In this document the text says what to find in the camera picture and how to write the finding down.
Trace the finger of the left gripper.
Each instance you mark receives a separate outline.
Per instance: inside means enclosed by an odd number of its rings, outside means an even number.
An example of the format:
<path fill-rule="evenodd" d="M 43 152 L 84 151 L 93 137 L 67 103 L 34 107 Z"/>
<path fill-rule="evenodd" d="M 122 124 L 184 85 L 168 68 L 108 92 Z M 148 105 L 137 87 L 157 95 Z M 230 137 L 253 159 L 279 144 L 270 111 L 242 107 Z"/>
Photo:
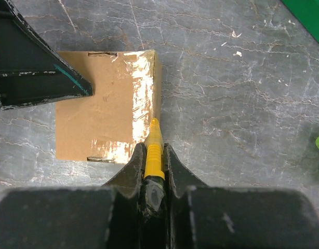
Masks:
<path fill-rule="evenodd" d="M 0 111 L 92 96 L 92 84 L 0 1 Z"/>

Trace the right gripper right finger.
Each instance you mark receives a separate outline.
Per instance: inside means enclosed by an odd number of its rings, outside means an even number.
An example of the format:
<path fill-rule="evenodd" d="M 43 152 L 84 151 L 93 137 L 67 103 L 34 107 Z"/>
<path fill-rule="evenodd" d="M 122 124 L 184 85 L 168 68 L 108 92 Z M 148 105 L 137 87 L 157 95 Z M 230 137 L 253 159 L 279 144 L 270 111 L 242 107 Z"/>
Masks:
<path fill-rule="evenodd" d="M 211 187 L 164 149 L 170 248 L 319 248 L 319 217 L 299 191 Z"/>

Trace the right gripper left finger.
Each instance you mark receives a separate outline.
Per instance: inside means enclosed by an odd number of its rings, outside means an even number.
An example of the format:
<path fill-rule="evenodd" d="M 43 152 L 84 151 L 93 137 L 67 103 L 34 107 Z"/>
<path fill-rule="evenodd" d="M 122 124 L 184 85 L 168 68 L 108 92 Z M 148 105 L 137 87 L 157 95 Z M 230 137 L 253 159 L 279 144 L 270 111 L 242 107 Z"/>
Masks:
<path fill-rule="evenodd" d="M 102 186 L 0 193 L 0 248 L 138 248 L 145 145 Z"/>

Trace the yellow utility knife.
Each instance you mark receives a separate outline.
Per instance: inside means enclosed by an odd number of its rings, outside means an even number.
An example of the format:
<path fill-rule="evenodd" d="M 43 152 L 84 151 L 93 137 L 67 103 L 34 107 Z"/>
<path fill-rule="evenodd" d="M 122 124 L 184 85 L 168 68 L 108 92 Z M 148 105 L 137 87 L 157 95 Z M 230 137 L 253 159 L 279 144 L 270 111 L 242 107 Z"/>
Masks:
<path fill-rule="evenodd" d="M 144 141 L 146 162 L 143 176 L 142 194 L 144 197 L 144 214 L 159 217 L 165 205 L 165 173 L 163 163 L 164 142 L 160 122 L 153 118 L 149 134 Z"/>

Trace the brown cardboard express box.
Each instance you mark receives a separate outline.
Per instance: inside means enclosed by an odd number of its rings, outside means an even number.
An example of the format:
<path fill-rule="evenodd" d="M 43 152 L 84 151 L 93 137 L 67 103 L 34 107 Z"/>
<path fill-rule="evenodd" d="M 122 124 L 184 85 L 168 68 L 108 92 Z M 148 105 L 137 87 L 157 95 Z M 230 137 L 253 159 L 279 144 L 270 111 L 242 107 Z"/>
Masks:
<path fill-rule="evenodd" d="M 62 51 L 94 87 L 56 103 L 56 158 L 125 164 L 161 115 L 162 66 L 156 51 Z"/>

